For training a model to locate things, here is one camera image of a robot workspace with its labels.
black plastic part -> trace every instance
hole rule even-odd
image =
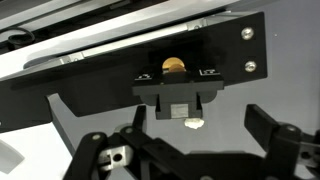
[[[9,28],[0,30],[0,34],[7,31],[22,31],[25,33],[25,34],[16,34],[16,35],[9,36],[7,46],[10,51],[26,47],[30,44],[33,44],[36,40],[36,37],[34,36],[34,34],[31,31],[28,31],[24,28],[9,27]]]
[[[313,143],[320,145],[320,130],[317,130],[313,140]],[[318,163],[320,164],[320,151],[316,151],[315,154],[318,156],[317,160]],[[317,168],[307,168],[314,176],[316,176],[318,179],[320,179],[320,166],[318,166]]]
[[[109,172],[100,173],[97,161],[99,153],[107,147],[107,143],[107,136],[104,133],[90,133],[84,136],[63,180],[106,179]]]
[[[200,71],[167,73],[151,80],[136,80],[133,94],[142,97],[147,105],[156,105],[158,120],[202,118],[200,99],[212,101],[217,91],[224,89],[224,82],[220,74],[201,76]]]
[[[280,128],[278,122],[264,112],[259,106],[250,104],[247,106],[245,127],[259,143],[268,151],[273,133]]]
[[[136,114],[133,119],[132,127],[141,130],[143,132],[146,132],[146,111],[147,107],[146,106],[138,106]]]
[[[241,38],[247,26],[255,29],[254,40]],[[215,64],[225,85],[265,78],[265,43],[264,15],[258,13],[2,81],[0,132],[51,122],[46,96],[54,93],[76,116],[141,104],[132,94],[133,79],[141,67],[169,57]],[[248,59],[258,64],[253,73],[244,70]]]
[[[272,136],[269,150],[261,166],[261,178],[292,180],[299,157],[302,132],[294,126],[283,125]]]
[[[255,110],[261,114],[260,111],[262,110],[260,108],[251,109],[251,111]],[[125,168],[137,180],[301,180],[294,176],[303,134],[297,127],[284,124],[272,132],[265,159],[248,153],[184,155],[165,141],[151,139],[141,131],[140,125],[145,121],[144,113],[145,106],[139,106],[133,123],[135,126],[125,127],[120,133],[113,134],[108,138],[110,143],[105,146],[105,148],[110,148],[129,145],[133,149],[133,160]],[[93,135],[96,134],[89,134],[81,141],[67,175],[71,174],[72,165],[78,165],[76,168],[82,164],[89,167],[96,165],[96,161],[88,160],[88,158],[95,159],[95,156],[85,156],[89,151],[100,147],[93,145],[91,142]],[[92,168],[87,171],[87,169],[84,169],[87,168],[86,166],[82,166],[81,170],[76,168],[73,168],[73,172],[78,174],[68,176],[72,178],[71,180],[76,177],[79,177],[77,180],[81,180],[80,176],[91,179],[88,174],[95,172]]]
[[[51,114],[52,114],[52,123],[54,125],[54,127],[57,129],[61,139],[63,140],[63,143],[65,144],[65,146],[67,147],[69,153],[74,156],[74,154],[76,153],[75,148],[73,147],[68,134],[66,133],[66,131],[64,130],[64,128],[62,127],[58,117],[56,116],[56,114],[52,111],[51,109]]]

screw head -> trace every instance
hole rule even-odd
[[[253,72],[257,69],[257,64],[254,61],[248,61],[245,65],[245,69],[247,72]]]
[[[287,129],[288,129],[289,131],[296,131],[296,128],[293,127],[293,126],[288,126]]]
[[[214,179],[210,176],[202,176],[200,180],[214,180]]]
[[[250,40],[254,36],[254,30],[251,27],[246,27],[241,31],[242,39]]]
[[[101,138],[101,136],[99,134],[95,134],[95,135],[92,136],[92,139],[95,140],[95,141],[100,139],[100,138]]]
[[[132,129],[132,128],[127,128],[127,129],[126,129],[126,133],[130,134],[130,133],[132,133],[132,132],[133,132],[133,129]]]

black metal bracket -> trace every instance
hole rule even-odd
[[[153,104],[157,104],[159,97],[159,118],[171,118],[172,114],[168,115],[171,111],[170,104],[178,104],[173,109],[179,109],[181,102],[188,104],[190,110],[190,113],[182,113],[182,116],[201,117],[201,103],[212,100],[217,90],[224,86],[267,77],[264,14],[232,18],[94,58],[1,81],[0,133],[52,122],[46,97],[55,93],[60,95],[76,116],[141,104],[143,102],[140,97],[132,93],[132,82],[139,73],[146,73],[141,72],[142,67],[160,67],[157,65],[168,57],[179,57],[185,62],[191,74],[182,78],[188,81],[181,85],[180,89],[190,91],[185,91],[184,100],[177,98],[172,99],[176,103],[165,102],[169,96],[178,93],[176,90],[176,93],[171,94],[159,91],[170,90],[170,82],[165,78],[164,86],[159,86],[161,82],[158,82],[153,86],[155,94],[146,94],[145,97],[152,99]],[[249,27],[254,31],[251,39],[246,38],[246,29]],[[256,63],[254,71],[247,65],[248,62]],[[203,72],[214,67],[221,77],[216,75],[197,78],[199,68],[202,67],[205,68],[202,69]],[[146,86],[143,83],[147,82],[139,83],[136,82],[134,87]]]
[[[316,136],[310,136],[303,134],[293,125],[279,124],[256,105],[248,105],[245,126],[266,150],[265,158],[248,153],[184,155],[165,141],[158,138],[152,139],[142,131],[145,112],[146,107],[139,106],[132,126],[124,127],[120,132],[113,134],[108,138],[109,144],[104,146],[109,151],[123,145],[130,147],[132,150],[130,158],[127,158],[128,153],[113,154],[114,156],[107,158],[110,160],[107,160],[108,168],[105,168],[102,167],[103,164],[97,163],[97,159],[101,158],[101,152],[95,151],[96,155],[100,154],[99,157],[84,156],[83,152],[92,152],[96,148],[92,142],[95,142],[95,136],[101,134],[93,133],[85,136],[82,140],[68,172],[70,169],[86,168],[88,165],[75,162],[83,161],[78,158],[89,158],[90,160],[87,162],[93,163],[99,173],[109,175],[112,167],[126,164],[122,167],[126,168],[135,179],[142,180],[300,180],[294,176],[297,163],[306,165],[314,175],[319,177],[320,161],[319,154],[317,154],[319,149],[309,148],[306,152],[303,148],[303,143],[306,143],[305,137],[312,140],[314,147],[319,147],[319,132]],[[78,176],[68,176],[67,173],[64,180],[76,180],[76,177]]]
[[[108,139],[104,133],[90,133],[84,136],[79,148],[73,156],[64,179],[97,180],[105,179],[109,172],[100,172],[96,166],[99,153],[108,146]]]

black mechanical arm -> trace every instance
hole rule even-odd
[[[297,164],[320,178],[320,131],[315,136],[278,123],[257,105],[248,105],[245,127],[266,151],[184,155],[161,139],[145,134],[146,107],[139,106],[131,126],[107,137],[96,132],[83,137],[64,180],[106,179],[124,167],[141,180],[299,180]]]

white surface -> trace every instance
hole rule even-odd
[[[74,4],[79,2],[80,0],[52,0],[50,2],[44,3],[42,5],[36,6],[34,8],[28,9],[26,11],[22,11],[18,14],[12,15],[5,19],[0,20],[1,29],[13,26],[15,24],[19,24],[28,19],[32,19],[34,17],[41,16],[45,13],[49,13],[51,11],[55,11],[62,7]]]
[[[100,1],[90,0],[87,2],[85,1],[81,4],[74,5],[72,7],[66,8],[66,9],[61,8],[61,10],[58,12],[52,13],[52,14],[50,14],[48,16],[44,16],[42,18],[38,18],[35,21],[31,21],[31,22],[22,24],[19,27],[27,29],[27,30],[41,29],[41,28],[47,27],[49,25],[59,23],[60,21],[64,21],[69,18],[76,17],[80,14],[84,14],[84,13],[93,11],[95,9],[116,3],[118,1],[120,1],[120,0],[100,0]],[[59,4],[60,6],[67,6],[68,4],[66,4],[66,3],[69,3],[69,4],[71,3],[71,2],[65,2],[65,0],[63,0],[61,2],[51,1],[50,3],[53,3],[53,2]],[[45,8],[43,6],[51,7],[52,5],[47,3],[45,5],[35,7],[31,10],[33,10],[33,12],[36,12],[36,13],[39,13],[39,12],[43,13],[43,10],[41,11],[41,9],[46,9],[46,11],[49,10],[48,7]],[[32,13],[29,13],[26,11],[26,12],[22,12],[20,14],[17,14],[13,17],[6,18],[4,20],[8,21],[8,19],[10,19],[9,22],[12,22],[13,21],[12,19],[20,20],[21,17],[25,18],[26,16],[27,17],[25,19],[29,19],[29,18],[31,19],[31,17],[28,18],[28,16],[30,16],[31,14]],[[2,34],[2,36],[0,37],[0,42],[5,41],[7,39],[7,37],[9,37],[10,35],[13,35],[13,34],[16,34],[16,32],[8,31],[5,34]]]
[[[170,0],[0,56],[0,77],[22,70],[27,61],[93,45],[168,23],[239,0]]]
[[[71,155],[53,124],[0,134],[0,139],[18,150],[25,160],[1,180],[61,180]]]

